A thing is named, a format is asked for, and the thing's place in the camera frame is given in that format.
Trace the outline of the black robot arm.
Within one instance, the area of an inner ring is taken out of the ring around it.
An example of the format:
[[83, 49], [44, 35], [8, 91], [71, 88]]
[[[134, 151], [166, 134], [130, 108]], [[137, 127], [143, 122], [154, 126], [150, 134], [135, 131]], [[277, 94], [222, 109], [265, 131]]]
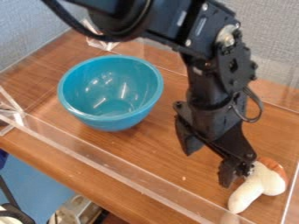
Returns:
[[59, 0], [42, 0], [85, 36], [106, 42], [137, 38], [170, 46], [187, 67], [187, 100], [177, 101], [175, 130], [186, 154], [209, 146], [222, 157], [219, 184], [246, 177], [258, 158], [242, 131], [258, 64], [243, 42], [235, 12], [217, 0], [66, 0], [87, 9], [99, 32]]

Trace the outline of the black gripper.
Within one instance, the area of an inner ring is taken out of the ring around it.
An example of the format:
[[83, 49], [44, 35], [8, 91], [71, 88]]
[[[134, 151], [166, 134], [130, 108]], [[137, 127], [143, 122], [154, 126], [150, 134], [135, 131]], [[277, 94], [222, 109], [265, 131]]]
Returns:
[[175, 131], [187, 156], [205, 145], [221, 156], [219, 184], [230, 188], [239, 177], [253, 171], [258, 154], [243, 135], [242, 119], [229, 103], [222, 108], [202, 109], [187, 101], [173, 105], [177, 112]]

